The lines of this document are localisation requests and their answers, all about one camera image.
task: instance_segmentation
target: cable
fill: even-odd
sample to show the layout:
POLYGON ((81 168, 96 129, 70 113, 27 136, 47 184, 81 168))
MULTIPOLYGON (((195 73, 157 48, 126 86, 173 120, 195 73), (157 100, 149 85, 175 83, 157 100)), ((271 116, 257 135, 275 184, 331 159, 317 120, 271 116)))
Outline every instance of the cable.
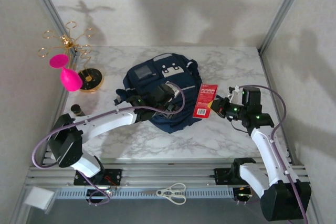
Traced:
POLYGON ((114 185, 115 186, 115 190, 118 189, 117 185, 112 181, 111 177, 110 176, 105 176, 104 179, 106 179, 108 182, 110 182, 110 190, 112 189, 112 186, 114 185))
MULTIPOLYGON (((254 85, 254 84, 239 86, 239 88, 246 88, 246 87, 255 87, 255 88, 267 89, 270 92, 272 92, 273 94, 275 94, 280 99, 280 101, 282 103, 282 106, 284 108, 284 115, 282 116, 282 119, 277 124, 277 126, 275 126, 274 129, 272 130, 271 139, 273 140, 274 139, 274 134, 275 134, 276 130, 280 128, 280 126, 283 124, 283 122, 284 122, 284 120, 285 120, 285 118, 287 116, 287 107, 286 107, 285 101, 283 100, 283 98, 281 97, 281 95, 277 91, 275 91, 275 90, 273 90, 273 89, 271 89, 269 87, 262 86, 262 85, 254 85)), ((279 161, 282 169, 283 170, 287 170, 286 165, 285 165, 284 161, 282 160, 282 158, 280 156, 280 153, 279 153, 279 150, 278 150, 277 146, 275 145, 274 141, 271 143, 271 147, 272 147, 275 155, 277 156, 277 159, 278 159, 278 161, 279 161)), ((302 201, 300 199, 299 192, 298 192, 298 190, 297 190, 297 188, 296 188, 296 186, 295 186, 295 184, 294 184, 293 179, 291 178, 291 176, 289 174, 286 174, 286 175, 287 175, 288 180, 289 180, 289 182, 290 182, 290 184, 291 184, 291 186, 293 188, 296 200, 298 201, 298 205, 299 205, 299 208, 301 210, 304 222, 305 222, 305 224, 308 224, 308 218, 307 218, 307 215, 306 215, 306 211, 304 210, 302 201)))
MULTIPOLYGON (((40 142, 38 142, 38 144, 35 146, 35 148, 34 148, 34 150, 33 150, 33 153, 32 153, 32 155, 31 155, 31 156, 32 156, 32 157, 31 157, 31 158, 32 158, 31 161, 33 161, 33 164, 34 164, 37 168, 39 168, 39 169, 48 169, 48 168, 50 168, 50 167, 56 165, 57 162, 55 162, 55 163, 53 163, 53 164, 51 164, 51 165, 41 166, 41 165, 38 164, 38 162, 37 162, 37 160, 36 160, 36 157, 35 157, 36 152, 37 152, 38 148, 39 148, 45 141, 47 141, 47 140, 48 140, 52 135, 54 135, 55 133, 58 133, 58 132, 60 132, 60 131, 66 130, 66 129, 71 128, 71 127, 75 127, 75 126, 78 126, 78 125, 81 125, 81 124, 85 124, 85 123, 87 123, 87 122, 94 121, 94 120, 96 120, 96 119, 102 118, 102 117, 104 117, 104 116, 107 116, 107 115, 110 115, 110 114, 113 114, 113 113, 119 113, 119 112, 126 111, 126 110, 137 110, 137 109, 153 110, 153 111, 156 111, 156 112, 159 112, 159 113, 163 113, 163 114, 167 114, 167 115, 174 115, 174 114, 178 114, 178 113, 180 113, 180 112, 183 110, 184 106, 185 106, 185 95, 184 95, 184 93, 183 93, 183 90, 182 90, 179 86, 177 86, 176 84, 173 84, 173 83, 171 83, 171 82, 167 82, 167 84, 171 84, 171 85, 173 85, 174 87, 176 87, 176 88, 179 90, 179 92, 180 92, 180 94, 181 94, 181 96, 182 96, 182 106, 181 106, 178 110, 169 112, 169 111, 159 110, 159 109, 156 109, 156 108, 153 108, 153 107, 149 107, 149 106, 133 106, 133 107, 127 107, 127 108, 120 108, 120 109, 116 109, 116 110, 111 110, 111 111, 108 111, 108 112, 105 112, 105 113, 96 115, 96 116, 94 116, 94 117, 92 117, 92 118, 85 119, 85 120, 83 120, 83 121, 77 122, 77 123, 73 123, 73 124, 68 124, 68 125, 62 126, 62 127, 60 127, 60 128, 57 128, 57 129, 55 129, 55 130, 49 132, 49 134, 47 134, 45 137, 43 137, 43 138, 40 140, 40 142)), ((96 193, 96 192, 100 192, 100 193, 104 194, 104 195, 107 197, 107 199, 108 199, 107 201, 103 201, 103 202, 97 203, 96 206, 103 205, 103 204, 106 204, 106 203, 110 202, 110 196, 109 196, 104 190, 101 190, 101 189, 99 189, 96 185, 94 185, 94 184, 90 181, 90 179, 89 179, 88 177, 86 177, 82 172, 80 172, 80 171, 78 171, 78 172, 80 173, 80 175, 82 175, 82 177, 83 177, 83 178, 84 178, 84 179, 85 179, 91 186, 93 186, 93 187, 96 189, 96 191, 95 191, 94 193, 96 193)), ((90 197, 89 197, 89 204, 91 204, 91 197, 92 197, 93 194, 91 194, 90 197)))
POLYGON ((247 131, 243 131, 243 130, 241 130, 241 129, 238 129, 238 128, 234 127, 233 124, 232 124, 232 121, 231 121, 231 125, 232 125, 232 127, 233 127, 235 130, 237 130, 237 131, 244 132, 244 133, 248 133, 247 131))

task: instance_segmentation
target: marble table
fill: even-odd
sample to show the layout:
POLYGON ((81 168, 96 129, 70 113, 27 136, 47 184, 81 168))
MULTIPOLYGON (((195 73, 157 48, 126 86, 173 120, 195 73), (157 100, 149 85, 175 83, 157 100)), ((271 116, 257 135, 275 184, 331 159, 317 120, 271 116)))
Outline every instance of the marble table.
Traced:
MULTIPOLYGON (((183 54, 199 64, 204 83, 219 84, 218 94, 228 95, 229 86, 243 84, 267 85, 256 48, 253 47, 95 47, 88 67, 99 69, 104 82, 95 93, 69 93, 65 113, 79 104, 85 114, 105 112, 114 106, 115 90, 123 88, 122 80, 132 66, 165 52, 183 54)), ((83 61, 78 62, 81 69, 83 61)), ((263 112, 278 123, 270 93, 262 91, 263 112)), ((242 128, 239 122, 233 122, 242 128)), ((283 148, 282 133, 278 138, 283 148)), ((91 139, 83 148, 99 158, 219 158, 260 157, 251 138, 236 131, 215 113, 172 134, 165 133, 150 122, 127 125, 91 139)))

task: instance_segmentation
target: backpack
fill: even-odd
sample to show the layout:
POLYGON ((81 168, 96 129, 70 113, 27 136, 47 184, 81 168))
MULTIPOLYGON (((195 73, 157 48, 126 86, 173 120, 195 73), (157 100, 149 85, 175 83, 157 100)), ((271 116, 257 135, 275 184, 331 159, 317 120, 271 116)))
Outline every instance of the backpack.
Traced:
MULTIPOLYGON (((183 55, 165 53, 132 67, 123 79, 125 89, 117 89, 120 99, 115 104, 125 101, 132 95, 142 95, 155 90, 160 84, 167 81, 178 85, 185 95, 184 109, 175 115, 156 115, 149 121, 162 131, 173 133, 190 126, 201 119, 193 118, 202 80, 195 60, 188 60, 183 55)), ((182 96, 179 94, 171 101, 171 105, 182 105, 182 96)))

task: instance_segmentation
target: gold jewelry tree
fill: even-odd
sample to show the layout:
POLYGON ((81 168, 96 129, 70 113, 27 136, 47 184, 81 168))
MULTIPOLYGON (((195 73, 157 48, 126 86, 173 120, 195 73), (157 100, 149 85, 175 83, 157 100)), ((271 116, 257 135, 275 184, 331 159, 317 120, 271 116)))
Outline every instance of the gold jewelry tree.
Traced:
POLYGON ((51 48, 45 48, 42 47, 37 51, 37 55, 44 58, 46 57, 52 50, 54 49, 63 49, 63 54, 67 55, 69 57, 69 65, 68 68, 75 69, 76 64, 72 63, 72 54, 71 49, 73 49, 75 52, 80 53, 81 59, 86 59, 86 62, 83 65, 83 69, 78 72, 79 77, 83 81, 83 85, 80 88, 80 91, 83 92, 93 92, 99 89, 99 87, 103 83, 103 76, 101 72, 96 68, 86 68, 86 64, 90 61, 91 57, 88 56, 89 53, 92 52, 92 46, 91 45, 79 45, 77 44, 77 40, 82 36, 92 37, 96 34, 96 30, 94 28, 88 28, 84 31, 83 34, 79 35, 76 39, 71 37, 71 29, 75 28, 77 26, 77 23, 75 21, 70 21, 65 24, 65 27, 68 29, 68 34, 63 34, 60 37, 55 36, 55 32, 53 30, 48 30, 43 33, 43 37, 46 39, 50 38, 56 38, 60 41, 60 45, 57 47, 51 47, 51 48))

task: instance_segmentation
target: red packaging card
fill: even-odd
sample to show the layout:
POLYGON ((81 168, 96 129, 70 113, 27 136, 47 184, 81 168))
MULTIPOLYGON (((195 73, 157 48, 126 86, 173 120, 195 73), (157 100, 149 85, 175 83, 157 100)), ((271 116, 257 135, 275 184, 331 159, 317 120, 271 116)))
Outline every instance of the red packaging card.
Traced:
POLYGON ((208 118, 210 116, 211 109, 208 108, 208 104, 212 102, 217 93, 218 85, 216 84, 202 84, 199 89, 196 106, 194 109, 194 118, 208 118))

